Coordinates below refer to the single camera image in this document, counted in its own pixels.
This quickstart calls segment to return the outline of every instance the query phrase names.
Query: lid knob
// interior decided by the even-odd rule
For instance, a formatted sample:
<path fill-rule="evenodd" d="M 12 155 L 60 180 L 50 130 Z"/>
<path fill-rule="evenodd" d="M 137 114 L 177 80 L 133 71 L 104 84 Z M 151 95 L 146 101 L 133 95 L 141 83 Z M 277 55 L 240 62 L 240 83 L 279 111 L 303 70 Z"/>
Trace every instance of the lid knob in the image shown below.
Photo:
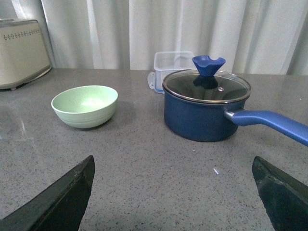
<path fill-rule="evenodd" d="M 226 62 L 224 58 L 212 60 L 208 55 L 200 55 L 192 58 L 199 74 L 206 77 L 213 76 Z"/>

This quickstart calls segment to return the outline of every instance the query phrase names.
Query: plastic food container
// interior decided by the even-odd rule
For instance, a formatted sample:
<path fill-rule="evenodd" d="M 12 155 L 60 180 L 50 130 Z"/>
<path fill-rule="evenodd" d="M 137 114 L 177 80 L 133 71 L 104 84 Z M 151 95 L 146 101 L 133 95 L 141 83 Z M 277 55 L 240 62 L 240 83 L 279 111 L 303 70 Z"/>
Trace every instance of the plastic food container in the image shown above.
<path fill-rule="evenodd" d="M 154 70 L 148 75 L 149 87 L 157 93 L 164 94 L 163 80 L 166 75 L 180 70 L 193 69 L 191 51 L 164 51 L 157 52 L 154 57 Z"/>

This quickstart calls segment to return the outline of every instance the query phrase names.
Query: small white debris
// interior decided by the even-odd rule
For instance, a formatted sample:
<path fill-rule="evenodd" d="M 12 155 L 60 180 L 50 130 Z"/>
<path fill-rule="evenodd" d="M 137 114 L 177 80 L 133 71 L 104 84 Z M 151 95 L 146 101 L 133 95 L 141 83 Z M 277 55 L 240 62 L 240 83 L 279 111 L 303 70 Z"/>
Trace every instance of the small white debris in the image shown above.
<path fill-rule="evenodd" d="M 213 170 L 216 172 L 217 175 L 219 175 L 219 170 L 215 167 Z"/>

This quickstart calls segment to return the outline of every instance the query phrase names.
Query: blue saucepan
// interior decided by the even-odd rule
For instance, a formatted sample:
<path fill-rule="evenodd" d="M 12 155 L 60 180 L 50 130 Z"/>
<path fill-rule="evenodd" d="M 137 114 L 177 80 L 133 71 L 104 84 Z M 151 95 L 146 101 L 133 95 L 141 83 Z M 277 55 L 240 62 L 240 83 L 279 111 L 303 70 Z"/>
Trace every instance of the blue saucepan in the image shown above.
<path fill-rule="evenodd" d="M 308 146 L 308 127 L 270 111 L 243 109 L 251 93 L 244 79 L 218 71 L 225 60 L 193 58 L 197 69 L 165 77 L 165 123 L 176 134 L 193 141 L 221 141 L 238 126 L 264 124 Z"/>

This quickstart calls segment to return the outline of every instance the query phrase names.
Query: speckled countertop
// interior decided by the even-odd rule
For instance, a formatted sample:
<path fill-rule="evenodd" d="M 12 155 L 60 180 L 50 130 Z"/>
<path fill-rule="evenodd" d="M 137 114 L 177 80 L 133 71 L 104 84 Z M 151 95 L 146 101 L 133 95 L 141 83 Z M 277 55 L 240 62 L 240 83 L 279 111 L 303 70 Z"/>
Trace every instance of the speckled countertop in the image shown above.
<path fill-rule="evenodd" d="M 308 184 L 308 147 L 263 125 L 239 127 L 220 142 L 179 137 L 164 124 L 164 95 L 149 89 L 148 73 L 53 69 L 0 91 L 0 218 L 91 154 L 96 172 L 81 231 L 273 230 L 252 175 L 254 157 Z M 246 109 L 308 124 L 308 77 L 241 76 L 253 86 Z M 69 127 L 50 105 L 84 85 L 119 94 L 114 116 L 95 129 Z"/>

